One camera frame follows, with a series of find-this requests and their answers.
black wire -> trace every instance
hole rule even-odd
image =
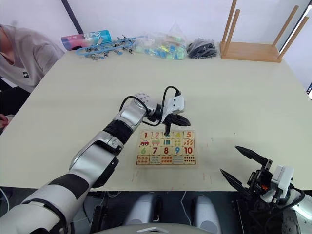
[[[89,216],[88,216],[88,214],[87,214],[87,212],[86,212],[86,208],[84,207],[84,202],[82,203],[82,209],[83,209],[84,214],[86,215],[86,218],[87,218],[89,224],[91,224],[91,221],[90,221],[90,219],[89,219]]]
[[[268,234],[267,226],[268,226],[270,220],[271,220],[273,217],[275,217],[275,216],[281,214],[284,210],[286,210],[286,209],[288,209],[288,208],[290,208],[290,207],[293,207],[293,206],[297,205],[299,202],[301,202],[301,201],[304,199],[305,194],[304,194],[304,192],[303,192],[302,190],[297,189],[297,188],[295,188],[295,187],[293,187],[293,189],[295,189],[295,190],[297,190],[298,192],[300,192],[300,197],[299,197],[298,199],[294,200],[291,204],[289,204],[289,205],[287,205],[287,206],[284,206],[282,209],[280,209],[278,212],[276,212],[275,214],[271,215],[271,216],[268,218],[268,220],[266,221],[265,226],[264,226],[265,234]]]
[[[163,96],[162,96],[161,110],[160,110],[160,116],[161,116],[161,118],[159,119],[158,123],[156,123],[156,124],[151,124],[151,123],[148,123],[148,122],[145,122],[145,121],[143,121],[143,123],[145,123],[145,124],[147,124],[147,125],[150,125],[150,126],[153,126],[153,127],[156,127],[156,126],[158,126],[158,125],[161,123],[162,114],[163,114],[163,111],[164,111],[164,104],[165,104],[166,94],[167,94],[168,89],[170,89],[170,88],[175,89],[175,91],[176,91],[176,93],[175,93],[176,96],[178,96],[178,95],[181,94],[181,92],[180,92],[176,87],[171,86],[171,85],[168,86],[168,87],[165,89],[164,94],[163,94]],[[121,111],[121,109],[123,108],[123,105],[125,104],[125,102],[126,102],[128,99],[130,99],[130,98],[135,99],[135,100],[137,100],[139,103],[141,103],[142,106],[145,108],[146,113],[147,113],[147,114],[149,113],[150,110],[147,108],[147,106],[144,104],[144,102],[141,101],[140,99],[138,99],[138,98],[135,97],[135,96],[128,96],[128,97],[126,97],[126,98],[122,101],[122,104],[121,104],[121,106],[120,106],[119,111]]]

beige tabletop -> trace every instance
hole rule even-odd
[[[277,164],[294,167],[293,184],[312,189],[312,102],[286,62],[129,53],[92,61],[74,52],[55,64],[1,135],[0,185],[38,188],[63,175],[126,96],[145,92],[161,102],[168,85],[185,97],[182,115],[192,125],[173,129],[195,130],[198,166],[135,166],[139,131],[151,128],[141,124],[100,190],[232,191],[220,168],[243,184],[260,168],[235,145],[272,159],[272,172]]]

person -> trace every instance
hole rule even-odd
[[[17,113],[64,52],[35,31],[2,24],[0,52],[0,76],[18,86],[12,88],[0,80],[0,118],[7,124],[3,116]]]

person's hand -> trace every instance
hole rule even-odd
[[[5,128],[6,126],[8,126],[9,124],[9,120],[7,117],[5,117],[5,115],[0,114],[0,128]]]

number puzzle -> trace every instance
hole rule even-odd
[[[194,130],[142,131],[137,150],[137,165],[197,164]]]

